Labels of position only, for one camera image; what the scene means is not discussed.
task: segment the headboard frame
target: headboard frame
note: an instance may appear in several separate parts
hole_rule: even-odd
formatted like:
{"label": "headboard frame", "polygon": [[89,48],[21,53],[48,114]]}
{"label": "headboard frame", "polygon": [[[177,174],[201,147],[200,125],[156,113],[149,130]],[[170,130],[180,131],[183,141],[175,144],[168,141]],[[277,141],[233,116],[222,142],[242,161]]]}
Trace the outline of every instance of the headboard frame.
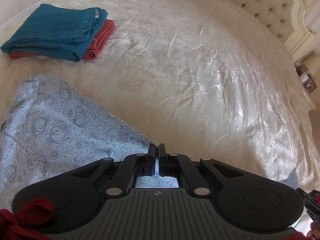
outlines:
{"label": "headboard frame", "polygon": [[306,0],[229,0],[265,25],[293,58],[299,58],[315,39],[304,23],[310,10]]}

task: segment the red object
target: red object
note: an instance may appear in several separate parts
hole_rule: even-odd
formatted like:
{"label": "red object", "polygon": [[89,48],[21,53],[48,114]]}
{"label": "red object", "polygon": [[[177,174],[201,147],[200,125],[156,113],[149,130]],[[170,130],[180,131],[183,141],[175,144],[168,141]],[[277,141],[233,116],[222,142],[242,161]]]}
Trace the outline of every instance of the red object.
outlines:
{"label": "red object", "polygon": [[82,59],[88,60],[98,57],[114,29],[115,22],[111,20],[106,20],[101,30],[93,38],[89,48],[87,49],[87,52],[84,54]]}
{"label": "red object", "polygon": [[288,238],[283,240],[313,240],[313,239],[310,237],[304,236],[304,234],[302,233],[295,233],[294,235],[289,236]]}
{"label": "red object", "polygon": [[[111,36],[113,30],[115,29],[115,22],[111,20],[106,20],[102,28],[93,38],[89,48],[82,57],[82,59],[89,60],[94,59],[99,56],[105,44],[107,43],[109,37]],[[10,58],[19,58],[19,57],[30,57],[30,56],[39,56],[37,53],[29,52],[13,52],[9,54]]]}
{"label": "red object", "polygon": [[54,206],[43,197],[36,197],[12,214],[0,210],[0,239],[5,240],[50,240],[28,226],[41,225],[52,218]]}

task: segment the light blue patterned cloth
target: light blue patterned cloth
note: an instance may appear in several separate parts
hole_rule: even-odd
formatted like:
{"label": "light blue patterned cloth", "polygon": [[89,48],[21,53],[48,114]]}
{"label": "light blue patterned cloth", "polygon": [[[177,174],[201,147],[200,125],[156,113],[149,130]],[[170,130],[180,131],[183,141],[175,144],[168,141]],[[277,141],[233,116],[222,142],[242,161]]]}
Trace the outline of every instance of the light blue patterned cloth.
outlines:
{"label": "light blue patterned cloth", "polygon": [[[17,88],[0,132],[0,207],[11,209],[24,187],[104,157],[147,153],[151,141],[102,106],[49,74]],[[177,187],[177,180],[141,177],[136,187]]]}

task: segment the circular pad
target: circular pad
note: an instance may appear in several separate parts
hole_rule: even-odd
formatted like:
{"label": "circular pad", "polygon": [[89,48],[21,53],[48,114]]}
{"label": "circular pad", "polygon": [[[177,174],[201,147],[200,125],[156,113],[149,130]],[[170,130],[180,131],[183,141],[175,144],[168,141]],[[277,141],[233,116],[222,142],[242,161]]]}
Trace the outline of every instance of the circular pad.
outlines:
{"label": "circular pad", "polygon": [[268,189],[253,189],[244,195],[244,201],[252,208],[271,210],[280,205],[281,198]]}
{"label": "circular pad", "polygon": [[285,230],[303,212],[303,201],[294,189],[253,174],[226,179],[216,205],[225,220],[257,233]]}
{"label": "circular pad", "polygon": [[38,197],[44,197],[49,199],[54,206],[54,210],[65,208],[72,201],[71,194],[62,189],[49,189],[44,192],[41,192],[38,195]]}
{"label": "circular pad", "polygon": [[204,195],[208,195],[210,193],[210,190],[205,187],[197,187],[195,189],[195,193],[197,195],[204,196]]}

